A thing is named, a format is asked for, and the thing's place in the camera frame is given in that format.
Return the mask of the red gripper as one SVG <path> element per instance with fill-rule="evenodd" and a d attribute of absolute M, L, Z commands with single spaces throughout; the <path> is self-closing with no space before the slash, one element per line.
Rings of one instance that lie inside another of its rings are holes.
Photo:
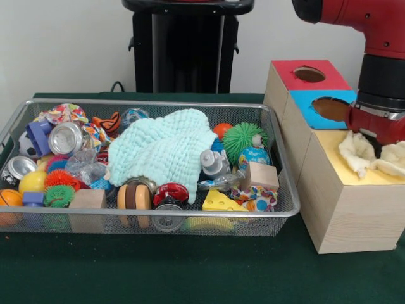
<path fill-rule="evenodd" d="M 404 141 L 403 111 L 389 112 L 353 103 L 346 113 L 345 123 L 349 130 L 369 136 L 376 159 L 381 157 L 382 145 Z"/>

